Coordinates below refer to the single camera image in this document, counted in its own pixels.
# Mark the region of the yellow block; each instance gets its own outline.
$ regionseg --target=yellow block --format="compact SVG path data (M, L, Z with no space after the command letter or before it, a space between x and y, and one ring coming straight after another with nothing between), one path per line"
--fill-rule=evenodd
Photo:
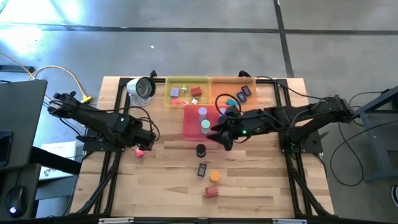
M218 171L213 171L210 174L210 180L213 182L217 182L220 180L220 172Z

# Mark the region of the plastic bin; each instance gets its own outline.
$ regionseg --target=plastic bin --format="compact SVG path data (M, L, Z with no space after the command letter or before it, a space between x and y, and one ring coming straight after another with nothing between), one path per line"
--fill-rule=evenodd
M218 124L219 112L215 105L187 105L184 107L184 120L182 128L182 136L187 141L211 141L201 132L199 120L199 108L207 109L206 119L210 121L210 127Z
M181 88L183 85L188 86L187 93L182 93ZM191 89L195 87L201 88L201 96L192 96ZM187 101L191 103L193 98L198 99L198 105L209 105L210 100L210 77L200 76L200 77L166 77L165 91L164 91L164 105L172 109L182 109L185 105L173 105L171 103L174 97L170 96L170 91L173 87L180 89L178 94L178 99L180 101Z
M236 94L242 91L242 87L247 85L251 95L247 97L247 101L241 103L242 110L251 110L257 108L257 89L256 79L249 77L212 77L211 78L211 104L214 105L216 97L222 93L227 93L238 98ZM222 96L218 100L218 106L226 104L227 96Z

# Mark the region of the computer mouse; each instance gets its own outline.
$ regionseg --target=computer mouse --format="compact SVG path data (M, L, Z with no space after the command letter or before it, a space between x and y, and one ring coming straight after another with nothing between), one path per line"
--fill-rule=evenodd
M24 187L15 186L10 189L6 195L7 213L12 218L23 216L26 212Z

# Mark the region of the yellow connector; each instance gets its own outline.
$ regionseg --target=yellow connector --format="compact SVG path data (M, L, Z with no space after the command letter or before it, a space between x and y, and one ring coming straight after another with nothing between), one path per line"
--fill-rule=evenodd
M93 98L91 96L83 96L83 99L80 101L80 103L89 103L92 99Z

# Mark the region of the yellow cable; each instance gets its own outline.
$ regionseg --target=yellow cable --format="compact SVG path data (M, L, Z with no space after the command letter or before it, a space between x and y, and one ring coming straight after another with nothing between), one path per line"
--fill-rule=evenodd
M19 66L21 66L21 68L23 68L23 69L29 74L28 81L29 81L31 78L35 80L37 74L38 74L39 72L41 72L42 70L45 70L46 68L58 68L58 69L61 69L61 70L65 71L65 72L67 72L69 75L71 75L72 78L75 80L77 86L79 87L79 90L80 90L81 94L83 95L83 100L82 100L82 102L83 102L83 101L90 101L90 100L92 99L92 97L85 95L85 92L83 91L83 89L82 89L82 87L81 87L81 85L80 85L78 79L76 78L75 74L73 74L71 71L67 70L66 68L63 68L63 67L61 67L61 66L56 66L56 65L48 65L48 66L44 66L44 67L42 67L42 68L39 68L38 70L36 70L36 71L33 72L33 73L30 73L30 72L29 72L21 63L19 63L18 61L14 60L14 59L11 58L10 56L8 56L8 55L6 55L6 54L4 54L4 53L2 53L2 52L0 52L0 54L3 55L3 56L5 56L5 57L7 57L7 58L10 59L10 60L12 60L13 62L17 63ZM45 97L47 100L49 100L49 101L51 100L47 95L44 95L44 97Z
M72 78L75 80L75 82L76 82L77 86L79 87L79 90L80 90L81 94L83 95L83 97L84 97L84 98L87 97L87 95L85 95L85 92L83 91L83 89L82 89L82 87L81 87L79 81L77 80L75 74L73 74L71 71L69 71L69 70L67 70L66 68L63 68L63 67L61 67L61 66L47 65L47 66L44 66L44 67L42 67L42 68L39 68L39 69L36 70L34 73L32 73L32 76L29 76L28 81L30 80L30 78L36 79L37 74L38 74L39 72L41 72L42 70L45 70L46 68L58 68L58 69L61 69L61 70L64 70L65 72L67 72L67 73L68 73L69 75L71 75Z

